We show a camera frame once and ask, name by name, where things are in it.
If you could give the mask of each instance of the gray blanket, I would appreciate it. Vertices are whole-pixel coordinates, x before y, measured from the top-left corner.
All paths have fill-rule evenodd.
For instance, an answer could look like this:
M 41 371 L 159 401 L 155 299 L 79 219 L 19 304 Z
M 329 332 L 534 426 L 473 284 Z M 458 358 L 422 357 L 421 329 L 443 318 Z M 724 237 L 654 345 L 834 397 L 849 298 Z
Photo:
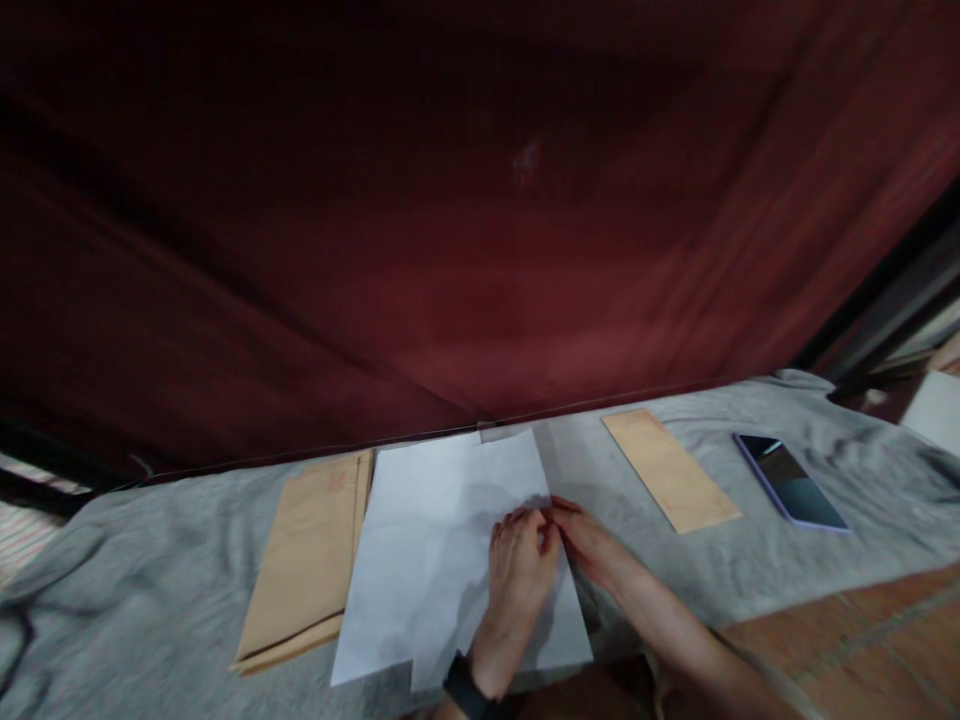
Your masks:
M 830 404 L 831 389 L 787 371 L 617 408 L 651 409 L 743 513 L 682 536 L 600 422 L 612 410 L 529 425 L 552 491 L 594 512 L 720 626 L 960 558 L 960 462 Z M 784 440 L 853 534 L 785 522 L 734 431 Z M 91 503 L 0 596 L 0 717 L 388 718 L 432 701 L 411 696 L 409 664 L 330 689 L 335 643 L 250 678 L 227 670 L 281 487 L 308 462 Z M 598 659 L 637 648 L 609 598 L 582 578 L 578 593 Z

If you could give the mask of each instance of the black wristband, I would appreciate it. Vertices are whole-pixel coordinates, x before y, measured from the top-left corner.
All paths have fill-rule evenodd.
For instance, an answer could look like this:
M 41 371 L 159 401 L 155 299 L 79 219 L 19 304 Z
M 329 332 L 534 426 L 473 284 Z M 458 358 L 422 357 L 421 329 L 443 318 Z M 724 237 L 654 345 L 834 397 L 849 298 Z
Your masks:
M 470 673 L 470 663 L 459 650 L 450 663 L 443 689 L 470 720 L 489 720 L 496 717 L 500 708 L 500 703 L 490 700 L 477 688 Z

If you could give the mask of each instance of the brown envelope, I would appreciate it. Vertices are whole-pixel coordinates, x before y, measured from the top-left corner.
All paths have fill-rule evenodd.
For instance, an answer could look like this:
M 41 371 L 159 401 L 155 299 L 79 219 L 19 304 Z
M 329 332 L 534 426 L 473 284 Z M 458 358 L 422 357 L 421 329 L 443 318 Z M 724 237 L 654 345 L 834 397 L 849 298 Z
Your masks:
M 603 424 L 678 533 L 740 517 L 737 506 L 650 412 L 607 415 Z
M 368 450 L 311 465 L 284 485 L 232 666 L 241 675 L 339 634 L 372 468 Z

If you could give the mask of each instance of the curtain fold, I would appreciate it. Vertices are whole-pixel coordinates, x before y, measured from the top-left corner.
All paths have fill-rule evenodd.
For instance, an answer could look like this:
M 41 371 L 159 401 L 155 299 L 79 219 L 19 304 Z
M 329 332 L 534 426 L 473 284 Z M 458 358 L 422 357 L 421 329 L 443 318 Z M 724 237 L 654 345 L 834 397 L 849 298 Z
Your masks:
M 0 412 L 128 469 L 769 372 L 960 174 L 951 2 L 10 18 Z

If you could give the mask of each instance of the white paper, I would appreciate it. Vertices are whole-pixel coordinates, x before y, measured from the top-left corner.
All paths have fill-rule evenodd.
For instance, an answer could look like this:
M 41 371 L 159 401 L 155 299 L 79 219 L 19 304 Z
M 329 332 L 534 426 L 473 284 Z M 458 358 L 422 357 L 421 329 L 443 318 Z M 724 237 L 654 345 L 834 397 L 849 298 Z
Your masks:
M 439 687 L 488 602 L 494 523 L 548 504 L 532 431 L 462 435 L 377 456 L 331 685 L 413 660 L 411 687 Z M 566 556 L 521 670 L 592 660 Z
M 438 688 L 457 650 L 464 653 L 489 600 L 488 550 L 494 523 L 518 506 L 550 504 L 547 480 L 533 432 L 527 430 L 473 449 L 482 479 L 462 496 L 459 521 L 430 539 L 435 568 L 418 613 L 414 639 L 413 691 Z M 570 565 L 561 548 L 557 574 L 534 627 L 520 670 L 586 663 L 593 659 Z
M 466 458 L 479 446 L 472 433 L 377 454 L 331 687 L 413 658 L 417 611 L 432 577 L 428 538 L 470 484 Z

